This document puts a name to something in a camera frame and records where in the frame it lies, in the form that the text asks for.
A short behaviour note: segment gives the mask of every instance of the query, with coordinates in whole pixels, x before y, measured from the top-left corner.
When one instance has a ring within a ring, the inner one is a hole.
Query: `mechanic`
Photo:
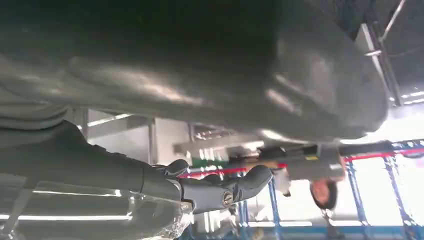
[[[191,203],[194,214],[226,209],[229,204],[223,201],[225,195],[231,195],[230,203],[244,201],[256,196],[272,178],[271,171],[265,166],[255,167],[251,174],[244,177],[229,178],[219,183],[207,179],[178,178],[188,167],[184,160],[178,159],[168,166],[150,166],[120,153],[109,153],[100,146],[87,143],[77,126],[65,120],[67,110],[66,105],[26,99],[0,87],[0,153],[2,154],[0,204],[16,197],[7,196],[1,191],[4,187],[9,187],[4,184],[8,184],[10,176],[26,179],[24,188],[30,189],[31,192],[37,189],[39,183],[50,182],[58,186],[72,185],[122,191],[122,196],[142,194],[141,199],[150,196],[154,201],[143,205],[146,207],[128,210],[133,216],[131,224],[121,225],[118,230],[110,227],[105,229],[101,221],[95,226],[81,224],[82,221],[71,221],[70,224],[60,225],[57,229],[64,226],[78,231],[64,229],[58,233],[63,238],[92,240],[111,239],[112,236],[116,238],[132,236],[133,239],[170,236],[176,238],[181,234],[178,231],[182,232],[188,224],[184,220],[186,217],[178,212],[181,206]],[[21,191],[21,187],[17,186],[17,191]],[[62,191],[47,192],[67,192],[67,190],[65,188]],[[207,199],[204,198],[205,192],[208,193]],[[19,229],[15,223],[19,216],[31,210],[25,208],[31,195],[23,195],[23,198],[26,200],[16,199],[16,204],[20,206],[10,213],[11,217],[4,224],[5,227],[0,229],[0,238],[12,233],[23,234],[27,238],[37,234],[31,232],[31,229],[21,232],[22,228]],[[60,204],[52,202],[43,207],[49,212],[51,206]],[[155,212],[152,206],[167,210]],[[113,204],[105,205],[105,210],[115,207]],[[40,221],[41,225],[37,229],[43,227],[49,229],[50,225],[42,225],[48,222]],[[19,226],[26,224],[25,221],[19,222]],[[180,229],[161,231],[173,226],[180,226]],[[56,234],[50,230],[40,232],[45,235],[43,239],[53,238]]]
[[[251,161],[246,163],[246,168],[247,170],[250,170],[259,164],[265,165],[271,169],[275,182],[275,189],[281,192],[283,196],[290,197],[290,186],[291,181],[293,180],[290,178],[290,165],[288,168],[279,169],[277,161]],[[343,171],[346,170],[346,162],[342,157],[340,157],[340,166]],[[318,208],[321,210],[333,210],[336,207],[338,197],[337,182],[344,179],[345,176],[342,175],[337,177],[310,180],[310,194]]]

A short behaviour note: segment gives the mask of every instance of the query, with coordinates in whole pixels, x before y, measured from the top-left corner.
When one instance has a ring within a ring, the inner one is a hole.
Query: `bright light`
[[[119,190],[115,190],[115,194],[89,194],[89,193],[79,193],[79,192],[61,192],[61,191],[43,191],[43,190],[34,190],[32,192],[35,193],[35,194],[97,196],[97,197],[122,197],[121,191],[119,191]]]
[[[117,197],[122,197],[122,195],[121,195],[121,191],[120,191],[120,190],[115,190],[115,195],[116,195]]]
[[[409,104],[419,104],[419,103],[423,103],[424,102],[424,98],[419,98],[419,99],[415,99],[415,100],[411,100],[411,101],[406,101],[405,104],[409,105]]]
[[[312,226],[310,221],[280,221],[281,227],[309,227]]]
[[[276,224],[272,221],[250,221],[247,225],[251,228],[266,228],[266,227],[275,227]]]
[[[417,97],[424,95],[424,91],[417,91],[410,94],[411,97]]]
[[[9,219],[9,215],[0,214],[1,220]],[[105,215],[105,216],[31,216],[21,215],[19,220],[28,221],[111,221],[111,220],[132,220],[132,216]]]
[[[296,139],[291,139],[285,136],[282,136],[272,130],[268,130],[268,129],[264,129],[261,131],[261,133],[269,138],[269,139],[273,139],[273,140],[279,140],[279,141],[285,141],[285,142],[292,142],[292,143],[306,143],[306,141],[301,141],[301,140],[296,140]]]
[[[209,216],[208,213],[203,213],[203,220],[204,220],[204,230],[209,233]]]
[[[269,139],[274,139],[274,140],[283,139],[283,136],[271,130],[262,130],[262,134]]]
[[[357,220],[329,220],[330,224],[339,227],[339,226],[362,226],[362,223]]]
[[[243,148],[249,149],[250,151],[256,151],[258,148],[264,146],[264,141],[253,141],[243,145]]]

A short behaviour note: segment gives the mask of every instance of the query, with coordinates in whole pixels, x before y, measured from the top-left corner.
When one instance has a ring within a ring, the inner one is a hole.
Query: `metal pipe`
[[[401,101],[401,91],[396,79],[395,71],[393,70],[389,56],[387,55],[386,46],[384,42],[379,41],[378,26],[375,24],[371,25],[371,27],[367,28],[367,32],[365,32],[365,34],[367,42],[369,42],[369,44],[374,44],[373,42],[375,41],[375,44],[377,45],[376,48],[381,50],[380,54],[378,55],[378,59],[383,74],[383,80],[386,83],[386,86],[392,97],[394,98],[395,106],[400,107],[403,105],[403,102]]]
[[[156,146],[156,126],[155,119],[152,118],[148,124],[148,164],[154,165],[157,163],[157,146]]]
[[[407,0],[400,0],[399,5],[397,5],[396,10],[394,11],[393,15],[391,16],[390,21],[388,22],[387,26],[384,29],[383,35],[379,38],[379,41],[382,43],[386,38],[387,35],[390,32],[390,29],[392,28],[393,24],[396,21],[396,18],[398,18],[399,13],[401,13],[402,8],[404,7]]]

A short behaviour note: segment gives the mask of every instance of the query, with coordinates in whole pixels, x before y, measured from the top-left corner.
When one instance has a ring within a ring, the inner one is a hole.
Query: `red stripe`
[[[354,160],[361,160],[361,159],[372,159],[372,158],[384,158],[384,157],[393,157],[396,154],[415,154],[415,153],[423,153],[424,148],[419,149],[408,149],[408,150],[400,150],[399,152],[381,152],[381,153],[373,153],[363,156],[352,156],[352,157],[345,157],[344,160],[346,162],[352,162]],[[285,163],[279,163],[278,167],[283,169],[287,167],[287,164]],[[207,176],[210,174],[236,174],[241,172],[246,172],[247,169],[243,167],[239,168],[225,168],[215,171],[207,171],[207,172],[192,172],[192,173],[186,173],[180,176],[180,178],[187,178],[187,177],[199,177],[199,176]]]

